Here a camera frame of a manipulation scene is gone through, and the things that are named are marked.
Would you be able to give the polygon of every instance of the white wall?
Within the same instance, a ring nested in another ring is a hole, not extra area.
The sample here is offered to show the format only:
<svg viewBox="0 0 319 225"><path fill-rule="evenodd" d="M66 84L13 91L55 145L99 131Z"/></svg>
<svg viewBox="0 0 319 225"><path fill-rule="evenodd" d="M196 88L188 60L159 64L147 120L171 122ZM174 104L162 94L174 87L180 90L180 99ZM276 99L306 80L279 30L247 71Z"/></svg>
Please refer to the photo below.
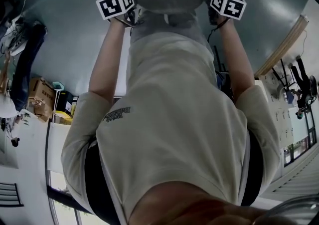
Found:
<svg viewBox="0 0 319 225"><path fill-rule="evenodd" d="M302 119L298 119L296 116L296 112L298 112L298 110L298 107L289 109L291 125L294 133L293 143L299 142L308 136L306 117L304 116Z"/></svg>
<svg viewBox="0 0 319 225"><path fill-rule="evenodd" d="M46 193L45 138L47 124L30 118L20 127L16 148L19 169L0 166L0 182L17 183L24 207L0 208L8 225L54 225Z"/></svg>
<svg viewBox="0 0 319 225"><path fill-rule="evenodd" d="M265 87L269 109L280 137L280 148L285 148L294 142L291 113L289 114L290 106L285 101L283 92L281 92L281 96L278 98L277 87L280 82L273 75L272 71L260 77L260 79Z"/></svg>
<svg viewBox="0 0 319 225"><path fill-rule="evenodd" d="M60 157L69 129L70 126L67 125L51 124L48 140L48 170L63 173Z"/></svg>
<svg viewBox="0 0 319 225"><path fill-rule="evenodd" d="M4 152L0 151L0 165L6 164L6 158Z"/></svg>
<svg viewBox="0 0 319 225"><path fill-rule="evenodd" d="M309 23L306 27L308 36L305 40L306 32L303 32L296 43L288 50L283 60L285 64L293 62L298 68L295 58L297 55L301 55L305 40L305 51L302 55L302 59L307 75L313 75L319 80L319 4L315 2L315 0L309 0L304 9L304 14L309 19Z"/></svg>

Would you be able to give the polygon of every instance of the person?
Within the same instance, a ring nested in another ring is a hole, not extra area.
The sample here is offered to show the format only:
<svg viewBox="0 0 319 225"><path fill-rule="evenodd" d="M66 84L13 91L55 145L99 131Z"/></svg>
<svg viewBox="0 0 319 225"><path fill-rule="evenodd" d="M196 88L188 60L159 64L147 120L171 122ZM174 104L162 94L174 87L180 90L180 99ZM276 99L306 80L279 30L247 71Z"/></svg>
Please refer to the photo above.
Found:
<svg viewBox="0 0 319 225"><path fill-rule="evenodd" d="M310 81L309 81L309 78L308 78L308 76L306 74L304 63L303 63L301 57L297 56L296 61L298 63L298 67L299 67L302 79L299 77L299 73L298 73L297 68L295 66L290 64L289 68L293 72L293 75L294 75L294 77L296 79L296 82L297 82L299 88L301 89L301 92L299 91L298 93L296 93L296 92L294 92L294 93L298 97L297 104L298 104L299 110L296 113L296 115L297 115L298 119L302 119L304 111L307 108L307 102L308 102L308 99L309 99L309 95L311 94Z"/></svg>
<svg viewBox="0 0 319 225"><path fill-rule="evenodd" d="M44 42L46 27L35 23L25 49L18 60L10 93L7 91L7 70L10 63L9 50L5 51L4 68L0 75L0 118L12 118L26 105L32 64Z"/></svg>
<svg viewBox="0 0 319 225"><path fill-rule="evenodd" d="M61 155L71 195L98 214L89 183L104 180L121 224L251 224L264 211L237 206L249 131L261 150L260 193L279 166L279 136L233 20L220 33L235 103L217 89L194 13L144 11L132 30L127 93L113 104L124 32L112 18L78 99ZM96 146L103 173L90 181ZM99 216L109 210L105 201Z"/></svg>
<svg viewBox="0 0 319 225"><path fill-rule="evenodd" d="M302 94L301 90L299 89L298 91L296 91L296 90L294 90L294 89L291 89L291 92L297 96L297 98L298 98L297 104L298 104L298 106L299 106L299 103L298 103L298 102L300 102L300 100L301 100L301 94ZM296 112L296 116L297 116L298 119L303 119L303 117L304 117L304 110L305 110L305 107L299 108L299 110Z"/></svg>
<svg viewBox="0 0 319 225"><path fill-rule="evenodd" d="M20 129L20 121L23 119L24 115L18 115L13 118L6 119L5 126L5 136L11 140L11 143L14 147L19 145L20 138L18 137Z"/></svg>

